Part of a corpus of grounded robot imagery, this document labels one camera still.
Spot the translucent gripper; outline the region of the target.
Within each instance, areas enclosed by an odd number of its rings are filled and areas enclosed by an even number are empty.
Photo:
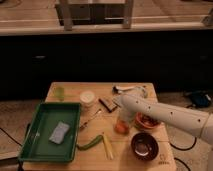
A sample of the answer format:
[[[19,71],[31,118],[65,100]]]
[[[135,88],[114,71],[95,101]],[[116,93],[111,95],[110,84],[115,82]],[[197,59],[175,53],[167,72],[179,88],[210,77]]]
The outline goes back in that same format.
[[[118,113],[118,119],[125,122],[125,123],[131,123],[135,118],[135,114],[128,111],[126,108],[120,108]],[[116,132],[120,132],[120,124],[119,120],[116,120],[114,130]]]

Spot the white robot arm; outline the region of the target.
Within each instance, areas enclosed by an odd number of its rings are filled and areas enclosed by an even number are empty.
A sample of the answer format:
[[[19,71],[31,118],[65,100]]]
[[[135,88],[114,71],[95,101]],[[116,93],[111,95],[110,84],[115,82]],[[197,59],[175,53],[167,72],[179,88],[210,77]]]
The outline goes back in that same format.
[[[114,102],[131,113],[140,112],[181,129],[213,146],[213,114],[159,103],[128,93],[115,97]]]

